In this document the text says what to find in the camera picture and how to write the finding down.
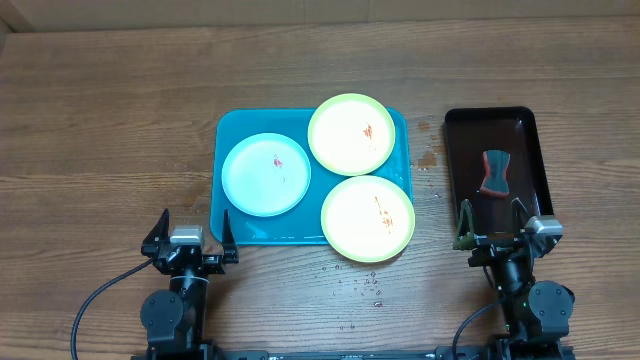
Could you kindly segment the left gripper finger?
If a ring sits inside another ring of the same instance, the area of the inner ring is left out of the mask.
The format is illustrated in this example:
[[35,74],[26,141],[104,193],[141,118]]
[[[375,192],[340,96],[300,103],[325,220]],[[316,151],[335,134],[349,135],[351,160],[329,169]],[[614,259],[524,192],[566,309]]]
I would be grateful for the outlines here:
[[223,232],[221,241],[225,255],[237,255],[238,249],[231,230],[230,216],[227,209],[224,210]]
[[170,224],[170,212],[167,208],[164,209],[157,223],[144,238],[143,245],[154,245],[158,242],[162,242],[168,237],[168,230]]

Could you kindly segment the yellow-green plate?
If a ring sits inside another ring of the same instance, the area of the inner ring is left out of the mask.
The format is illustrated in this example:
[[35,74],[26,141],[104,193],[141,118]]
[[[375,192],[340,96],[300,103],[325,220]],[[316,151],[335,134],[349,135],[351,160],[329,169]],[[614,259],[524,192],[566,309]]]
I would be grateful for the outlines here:
[[348,178],[327,195],[321,228],[331,247],[361,263],[383,262],[408,245],[415,229],[415,211],[408,195],[378,176]]
[[327,170],[343,176],[369,174],[395,146],[395,123],[376,99],[344,93],[321,103],[307,131],[309,148]]

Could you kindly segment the orange and grey sponge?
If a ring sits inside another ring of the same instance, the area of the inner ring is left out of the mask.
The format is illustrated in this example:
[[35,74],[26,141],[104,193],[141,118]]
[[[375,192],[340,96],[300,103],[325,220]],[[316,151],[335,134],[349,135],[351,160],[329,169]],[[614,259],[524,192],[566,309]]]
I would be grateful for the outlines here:
[[483,152],[483,165],[485,175],[479,192],[498,198],[509,195],[507,171],[511,156],[501,150],[486,150]]

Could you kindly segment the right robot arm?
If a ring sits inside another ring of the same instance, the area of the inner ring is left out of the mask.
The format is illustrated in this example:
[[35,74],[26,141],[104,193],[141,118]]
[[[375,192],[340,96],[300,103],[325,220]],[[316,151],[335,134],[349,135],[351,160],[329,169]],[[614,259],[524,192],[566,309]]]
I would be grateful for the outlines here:
[[[557,245],[563,227],[552,215],[532,215],[518,199],[511,202],[513,233],[503,238],[479,235],[474,229],[471,202],[461,202],[455,250],[469,250],[468,265],[480,267],[497,300],[470,315],[458,327],[453,359],[573,359],[560,340],[569,334],[574,293],[553,281],[538,281],[533,269]],[[458,346],[463,330],[493,308],[501,308],[506,332],[492,335],[484,346]]]

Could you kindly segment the light blue plate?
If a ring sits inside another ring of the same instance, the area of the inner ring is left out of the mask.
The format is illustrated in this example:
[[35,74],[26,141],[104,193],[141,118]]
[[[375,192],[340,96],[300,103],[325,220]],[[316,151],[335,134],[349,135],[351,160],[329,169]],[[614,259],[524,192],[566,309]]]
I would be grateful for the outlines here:
[[311,181],[306,152],[293,139],[276,133],[249,136],[236,144],[221,169],[226,197],[241,212],[271,217],[295,207]]

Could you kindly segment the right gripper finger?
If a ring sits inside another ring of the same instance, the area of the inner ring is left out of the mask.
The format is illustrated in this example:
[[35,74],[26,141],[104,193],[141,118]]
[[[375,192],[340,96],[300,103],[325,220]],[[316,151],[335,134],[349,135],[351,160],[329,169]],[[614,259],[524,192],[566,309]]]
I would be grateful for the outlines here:
[[518,197],[511,201],[511,211],[513,234],[520,235],[525,230],[526,224],[532,215]]
[[468,199],[464,199],[460,203],[456,236],[452,247],[454,250],[471,250],[475,247],[473,211]]

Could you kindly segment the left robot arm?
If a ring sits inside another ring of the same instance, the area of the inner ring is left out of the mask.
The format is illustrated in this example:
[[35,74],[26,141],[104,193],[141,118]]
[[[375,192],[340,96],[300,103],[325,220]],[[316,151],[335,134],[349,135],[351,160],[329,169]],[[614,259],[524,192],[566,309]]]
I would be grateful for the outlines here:
[[140,320],[147,331],[147,359],[223,359],[222,350],[204,338],[210,275],[223,275],[227,264],[237,264],[239,253],[223,220],[222,252],[206,254],[203,228],[198,225],[169,229],[165,210],[142,241],[141,254],[163,275],[169,288],[153,292],[143,302]]

